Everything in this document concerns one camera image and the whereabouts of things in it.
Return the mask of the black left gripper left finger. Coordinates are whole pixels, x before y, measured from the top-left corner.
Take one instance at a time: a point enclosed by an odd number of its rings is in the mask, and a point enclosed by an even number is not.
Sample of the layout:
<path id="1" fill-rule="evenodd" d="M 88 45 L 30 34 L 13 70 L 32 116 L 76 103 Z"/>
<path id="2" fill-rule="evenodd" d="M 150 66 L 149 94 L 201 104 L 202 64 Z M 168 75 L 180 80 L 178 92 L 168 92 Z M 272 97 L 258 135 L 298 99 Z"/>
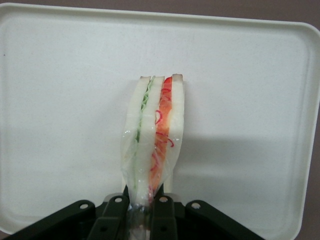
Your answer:
<path id="1" fill-rule="evenodd" d="M 76 201 L 12 234 L 11 240 L 121 240 L 129 199 L 115 195 L 96 207 Z"/>

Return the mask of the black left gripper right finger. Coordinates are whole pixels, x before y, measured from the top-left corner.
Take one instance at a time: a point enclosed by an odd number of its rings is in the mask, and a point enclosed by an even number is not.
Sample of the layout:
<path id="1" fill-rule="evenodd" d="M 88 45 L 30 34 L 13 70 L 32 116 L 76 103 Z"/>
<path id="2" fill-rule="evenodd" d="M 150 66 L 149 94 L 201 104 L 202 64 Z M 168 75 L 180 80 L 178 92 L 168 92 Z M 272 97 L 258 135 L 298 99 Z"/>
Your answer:
<path id="1" fill-rule="evenodd" d="M 262 237 L 202 200 L 186 205 L 167 195 L 153 203 L 151 240 L 261 240 Z"/>

